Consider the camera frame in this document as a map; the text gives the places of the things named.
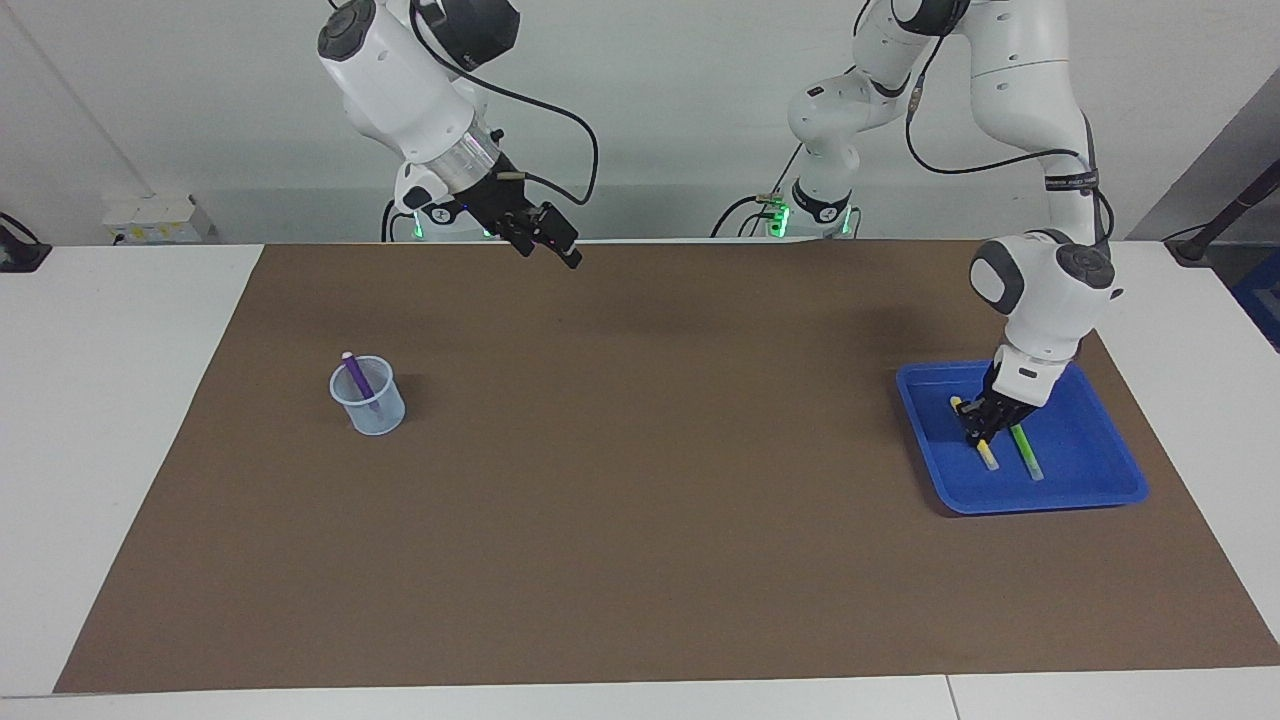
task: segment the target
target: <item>black stand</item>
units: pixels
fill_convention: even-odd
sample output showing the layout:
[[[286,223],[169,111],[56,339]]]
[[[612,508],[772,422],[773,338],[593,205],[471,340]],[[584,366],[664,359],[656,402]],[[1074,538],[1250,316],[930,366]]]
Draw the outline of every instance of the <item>black stand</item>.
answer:
[[[9,228],[0,225],[0,273],[35,273],[49,258],[52,246],[44,243],[22,242]]]
[[[1210,224],[1204,225],[1199,234],[1190,240],[1170,240],[1165,247],[1174,255],[1174,260],[1178,260],[1178,264],[1184,268],[1208,268],[1210,263],[1204,259],[1204,251],[1208,250],[1210,243],[1254,205],[1270,197],[1276,188],[1280,188],[1280,160],[1272,163],[1258,179],[1253,181],[1248,190],[1219,213]]]

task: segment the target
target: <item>plastic tray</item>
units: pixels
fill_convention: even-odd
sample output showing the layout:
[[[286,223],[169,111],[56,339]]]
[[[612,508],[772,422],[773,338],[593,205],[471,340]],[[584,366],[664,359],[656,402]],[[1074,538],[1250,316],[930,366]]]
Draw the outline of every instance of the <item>plastic tray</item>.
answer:
[[[973,398],[988,366],[987,361],[909,365],[897,374],[924,464],[947,507],[992,515],[1114,507],[1147,498],[1138,462],[1075,365],[1059,380],[1048,405],[1023,423],[1044,479],[1032,480],[1009,433],[991,445],[1000,470],[987,470],[965,441],[950,400]]]

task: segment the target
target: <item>yellow marker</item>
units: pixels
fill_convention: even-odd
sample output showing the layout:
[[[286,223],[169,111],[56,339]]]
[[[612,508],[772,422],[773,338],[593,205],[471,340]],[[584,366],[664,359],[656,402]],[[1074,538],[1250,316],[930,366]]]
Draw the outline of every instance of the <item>yellow marker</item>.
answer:
[[[951,409],[955,410],[956,414],[960,414],[961,405],[964,405],[964,401],[959,397],[951,398]],[[996,461],[996,454],[991,451],[991,446],[987,445],[987,441],[978,441],[978,455],[982,456],[982,461],[987,464],[987,469],[992,473],[1000,469],[1000,462]]]

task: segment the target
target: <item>blue tray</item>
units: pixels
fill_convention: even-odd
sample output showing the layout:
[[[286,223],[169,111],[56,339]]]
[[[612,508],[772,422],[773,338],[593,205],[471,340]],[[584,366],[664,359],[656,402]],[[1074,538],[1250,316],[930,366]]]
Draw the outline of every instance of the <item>blue tray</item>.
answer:
[[[1074,364],[1044,409],[1023,429],[1044,479],[1032,480],[1009,433],[991,445],[1000,470],[987,470],[965,441],[951,396],[973,398],[989,363],[909,365],[897,374],[911,427],[933,487],[963,515],[1079,510],[1133,505],[1147,498],[1147,480],[1111,423],[1093,386]]]
[[[1280,350],[1280,251],[1231,288],[1231,295],[1271,345]]]

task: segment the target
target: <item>white wall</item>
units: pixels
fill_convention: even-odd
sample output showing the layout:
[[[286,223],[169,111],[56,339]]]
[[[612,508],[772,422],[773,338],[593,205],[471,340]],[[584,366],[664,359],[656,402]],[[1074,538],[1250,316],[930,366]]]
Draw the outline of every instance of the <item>white wall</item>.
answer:
[[[1280,4],[1068,1],[1076,91],[1124,236],[1280,65]],[[586,236],[636,237],[705,234],[731,200],[772,186],[792,147],[786,101],[847,67],[859,3],[518,6],[516,50],[481,74],[595,124],[598,206],[571,214]],[[234,242],[372,240],[396,160],[346,126],[315,60],[328,14],[324,0],[0,0],[0,204],[67,243],[101,240],[97,195],[129,184],[195,193]],[[38,50],[10,41],[23,32]],[[964,42],[948,44],[918,119],[938,164],[1010,152],[969,118],[966,64]],[[520,165],[585,179],[572,124],[506,101],[492,119]],[[1034,165],[938,178],[911,163],[900,123],[864,138],[864,236],[1043,223]]]

